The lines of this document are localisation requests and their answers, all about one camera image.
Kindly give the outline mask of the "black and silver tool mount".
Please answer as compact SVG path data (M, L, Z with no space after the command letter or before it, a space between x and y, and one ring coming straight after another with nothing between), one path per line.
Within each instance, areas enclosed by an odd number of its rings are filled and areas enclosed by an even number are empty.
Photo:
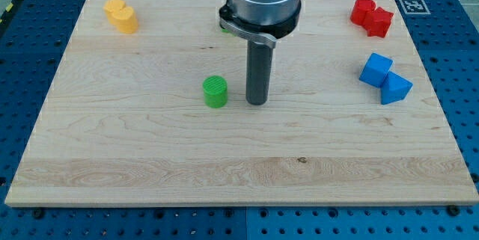
M219 26L234 36L256 43L262 43L274 49L279 39L286 37L296 28L301 8L302 3L299 2L294 13L283 22L273 25L256 25L240 19L233 13L228 4L225 4L219 9Z

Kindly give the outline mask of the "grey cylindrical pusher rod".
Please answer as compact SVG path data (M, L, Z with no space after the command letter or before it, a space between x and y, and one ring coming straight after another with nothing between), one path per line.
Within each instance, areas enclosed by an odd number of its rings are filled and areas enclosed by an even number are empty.
M245 97L251 105L262 105L268 99L273 49L248 41Z

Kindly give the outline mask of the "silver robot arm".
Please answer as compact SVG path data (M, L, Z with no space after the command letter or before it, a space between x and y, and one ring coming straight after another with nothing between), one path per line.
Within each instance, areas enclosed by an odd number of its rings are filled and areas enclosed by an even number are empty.
M268 100L276 43L297 26L301 0L225 0L221 28L247 41L245 97L251 105Z

